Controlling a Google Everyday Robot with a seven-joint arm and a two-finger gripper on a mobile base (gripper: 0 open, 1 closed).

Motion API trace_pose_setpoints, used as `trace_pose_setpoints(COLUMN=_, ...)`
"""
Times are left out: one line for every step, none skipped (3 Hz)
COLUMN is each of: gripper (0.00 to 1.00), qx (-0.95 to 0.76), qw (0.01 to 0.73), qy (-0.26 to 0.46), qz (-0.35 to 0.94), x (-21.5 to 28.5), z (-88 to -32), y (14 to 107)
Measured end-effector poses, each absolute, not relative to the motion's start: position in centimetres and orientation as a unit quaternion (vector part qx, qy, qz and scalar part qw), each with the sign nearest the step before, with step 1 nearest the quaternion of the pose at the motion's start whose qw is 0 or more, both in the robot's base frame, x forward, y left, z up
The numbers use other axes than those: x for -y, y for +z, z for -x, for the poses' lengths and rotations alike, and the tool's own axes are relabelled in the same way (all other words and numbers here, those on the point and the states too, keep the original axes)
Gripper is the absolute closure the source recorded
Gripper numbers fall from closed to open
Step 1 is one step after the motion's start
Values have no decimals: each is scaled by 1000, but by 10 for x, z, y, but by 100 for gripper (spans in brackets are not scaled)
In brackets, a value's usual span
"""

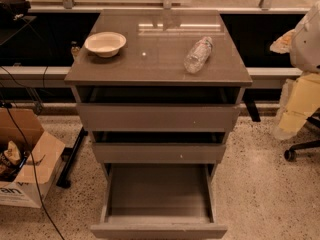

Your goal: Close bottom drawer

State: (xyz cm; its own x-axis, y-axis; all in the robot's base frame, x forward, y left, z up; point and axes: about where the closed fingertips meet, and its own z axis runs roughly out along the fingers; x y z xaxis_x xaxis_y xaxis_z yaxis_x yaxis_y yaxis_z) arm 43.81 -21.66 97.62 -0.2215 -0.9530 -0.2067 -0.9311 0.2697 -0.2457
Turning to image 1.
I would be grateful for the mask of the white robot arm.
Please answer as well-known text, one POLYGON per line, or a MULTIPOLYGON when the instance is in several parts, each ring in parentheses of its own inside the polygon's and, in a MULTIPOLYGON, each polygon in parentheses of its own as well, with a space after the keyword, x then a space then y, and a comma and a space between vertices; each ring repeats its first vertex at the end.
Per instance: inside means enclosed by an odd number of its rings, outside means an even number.
POLYGON ((316 2, 296 27, 276 41, 270 50, 290 55, 290 62, 301 75, 287 79, 282 87, 273 135, 290 139, 320 108, 320 1, 316 2))

